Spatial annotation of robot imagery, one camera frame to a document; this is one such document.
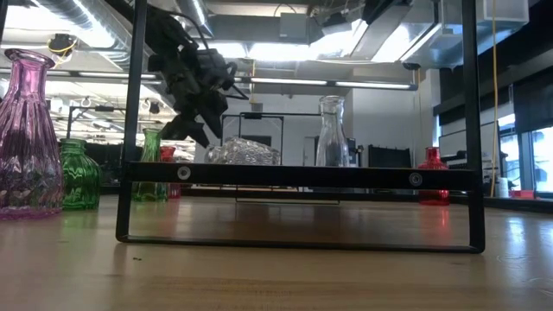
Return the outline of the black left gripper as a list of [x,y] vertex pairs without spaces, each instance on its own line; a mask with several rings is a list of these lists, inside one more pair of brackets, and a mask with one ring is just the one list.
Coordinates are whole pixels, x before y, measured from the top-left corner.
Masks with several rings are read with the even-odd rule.
[[[182,114],[200,114],[217,138],[222,137],[221,116],[228,109],[224,91],[234,86],[236,64],[228,62],[215,48],[198,50],[175,46],[155,48],[149,70],[159,72],[173,96],[173,109]],[[202,147],[209,145],[204,124],[177,115],[162,129],[162,140],[192,138]]]

